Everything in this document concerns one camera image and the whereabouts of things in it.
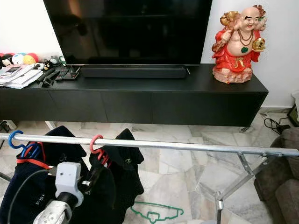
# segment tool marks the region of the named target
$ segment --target blue hanger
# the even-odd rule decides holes
[[[25,153],[27,151],[28,148],[30,147],[34,147],[36,146],[35,150],[33,151],[33,153],[30,155],[30,158],[34,157],[36,158],[38,155],[39,155],[39,151],[40,151],[40,147],[37,145],[37,143],[32,143],[32,144],[29,144],[28,146],[25,146],[24,144],[20,144],[18,146],[15,146],[13,143],[12,143],[12,139],[13,137],[16,135],[16,134],[23,134],[24,132],[22,132],[21,130],[15,130],[13,131],[9,137],[8,137],[8,144],[10,145],[11,148],[14,148],[14,149],[17,149],[17,148],[23,148],[23,151],[21,153],[21,157],[24,157],[25,156]]]

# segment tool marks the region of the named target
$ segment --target stack of papers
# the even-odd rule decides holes
[[[42,74],[43,72],[41,70],[30,70],[24,75],[10,81],[9,83],[5,83],[4,86],[15,89],[22,89],[37,80],[40,76],[42,76]]]
[[[22,89],[37,80],[43,73],[41,70],[33,70],[34,64],[20,65],[21,69],[9,74],[7,71],[12,67],[0,70],[0,86]]]

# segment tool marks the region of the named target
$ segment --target marble floor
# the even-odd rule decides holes
[[[285,118],[285,111],[260,111],[251,127],[242,132],[241,127],[221,126],[179,126],[149,124],[116,123],[80,123],[56,122],[65,125],[77,137],[93,137],[102,134],[113,139],[123,129],[132,131],[136,140],[167,142],[187,142],[199,144],[269,147],[278,134],[264,126],[263,120],[270,117],[276,121]],[[288,119],[282,124],[290,124]],[[17,129],[26,134],[45,134],[49,131],[44,122],[21,121]],[[88,146],[83,146],[89,154]],[[12,176],[15,156],[20,151],[11,149],[7,142],[0,150],[0,171]],[[184,214],[166,222],[176,224],[200,224],[214,218],[212,194],[223,191],[243,171],[235,154],[206,153],[167,149],[141,148],[144,162],[139,166],[139,175],[144,187],[144,194],[137,201],[159,203],[184,210]],[[257,156],[247,155],[249,163],[254,163]],[[84,158],[90,166],[88,156]],[[3,199],[8,182],[0,179],[0,202]],[[247,182],[224,202],[222,224],[271,224],[265,204],[259,201],[253,180]],[[135,204],[134,208],[147,214],[155,211],[163,217],[176,215],[174,209],[161,209]],[[127,210],[124,224],[150,224],[130,209]]]

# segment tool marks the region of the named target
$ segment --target brown sofa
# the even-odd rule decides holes
[[[299,150],[299,128],[284,130],[271,147]],[[256,175],[254,184],[274,224],[299,224],[299,157],[276,158]]]

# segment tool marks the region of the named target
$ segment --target green hanger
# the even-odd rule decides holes
[[[154,206],[159,206],[159,207],[163,207],[163,208],[168,208],[168,209],[175,209],[175,210],[177,210],[177,215],[176,215],[176,216],[173,216],[173,217],[165,217],[165,218],[161,218],[161,219],[160,219],[160,213],[152,212],[152,211],[148,211],[147,216],[145,216],[145,215],[143,215],[141,212],[136,211],[135,209],[133,209],[133,207],[131,206],[131,210],[132,210],[135,214],[137,214],[137,215],[139,214],[142,218],[145,218],[145,219],[149,220],[151,224],[154,224],[154,223],[157,222],[157,221],[166,221],[167,219],[174,219],[174,218],[177,218],[177,217],[179,216],[178,211],[181,211],[181,214],[180,214],[180,215],[183,215],[183,213],[184,213],[184,210],[182,210],[182,209],[174,208],[174,207],[167,206],[167,205],[155,204],[155,203],[149,203],[149,202],[135,202],[135,203],[137,203],[137,204],[145,204],[145,205],[154,205]],[[150,219],[149,215],[158,215],[158,219],[155,219],[154,221],[152,221],[152,220]]]

